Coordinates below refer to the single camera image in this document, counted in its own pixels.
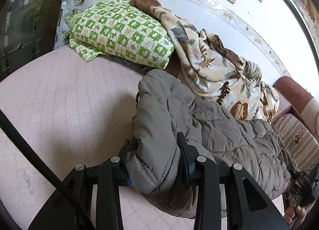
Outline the bare right hand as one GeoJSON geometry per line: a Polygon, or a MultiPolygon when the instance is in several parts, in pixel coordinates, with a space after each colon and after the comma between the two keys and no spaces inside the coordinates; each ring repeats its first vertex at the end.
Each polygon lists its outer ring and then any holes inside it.
{"type": "Polygon", "coordinates": [[[283,218],[288,223],[291,224],[294,220],[293,229],[297,228],[307,216],[307,211],[304,207],[297,205],[296,201],[293,201],[289,208],[286,210],[283,218]]]}

